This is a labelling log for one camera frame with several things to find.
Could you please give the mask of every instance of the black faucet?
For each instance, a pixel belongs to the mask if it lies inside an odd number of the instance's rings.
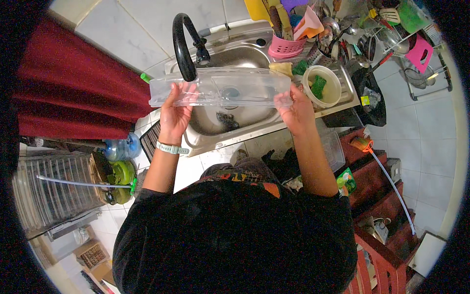
[[[193,38],[194,47],[197,48],[196,62],[200,65],[206,65],[211,60],[211,57],[205,48],[207,40],[199,37],[199,34],[194,28],[193,22],[186,13],[178,13],[173,19],[173,46],[175,48],[176,60],[178,61],[178,67],[183,75],[183,79],[186,82],[192,82],[197,78],[197,73],[186,44],[183,24]]]

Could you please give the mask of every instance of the wristwatch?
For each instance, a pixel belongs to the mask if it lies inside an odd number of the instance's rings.
[[[189,154],[189,149],[187,148],[181,148],[179,146],[174,145],[165,145],[160,143],[160,141],[157,141],[157,149],[171,154]]]

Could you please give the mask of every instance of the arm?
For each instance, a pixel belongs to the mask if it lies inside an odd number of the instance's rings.
[[[290,97],[293,105],[277,110],[294,136],[304,189],[311,194],[333,197],[338,193],[338,186],[321,145],[312,102],[294,84],[290,86]]]
[[[162,106],[160,116],[160,135],[158,136],[160,143],[181,146],[183,133],[188,127],[193,107],[175,107],[173,106],[173,102],[180,95],[184,87],[187,88],[188,85],[186,83],[182,83],[179,86],[172,84],[172,91]],[[194,95],[187,94],[184,99],[195,99],[197,96],[195,88],[196,84],[191,85],[189,90],[186,92],[194,93]],[[179,157],[179,154],[170,154],[168,152],[161,151],[160,149],[155,149],[155,153],[153,155],[149,171],[145,176],[142,188],[161,193],[172,193]]]

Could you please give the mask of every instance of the hand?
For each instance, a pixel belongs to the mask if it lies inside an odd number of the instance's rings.
[[[191,112],[193,111],[192,106],[174,106],[173,103],[182,93],[186,92],[183,101],[195,101],[197,95],[196,84],[183,82],[179,85],[173,83],[172,91],[165,103],[162,105],[160,115],[160,136],[158,140],[161,143],[181,146],[181,139],[183,133],[188,127],[189,120],[191,119]]]
[[[280,105],[286,99],[292,99],[293,104],[290,107]],[[274,104],[292,135],[308,136],[312,130],[316,129],[312,101],[294,84],[290,86],[290,97],[286,94],[278,94],[274,96]]]

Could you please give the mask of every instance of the clear plastic tray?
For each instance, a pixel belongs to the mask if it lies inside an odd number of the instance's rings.
[[[160,107],[167,99],[172,83],[184,83],[181,95],[175,106],[218,105],[218,106],[265,106],[274,108],[276,104],[289,107],[290,78],[269,69],[212,67],[197,69],[197,79],[185,82],[181,73],[167,74],[150,81],[150,106]],[[194,94],[188,99],[187,93]]]
[[[322,134],[320,136],[321,144],[325,150],[326,159],[328,160],[331,170],[336,172],[346,164],[345,154],[337,132]]]

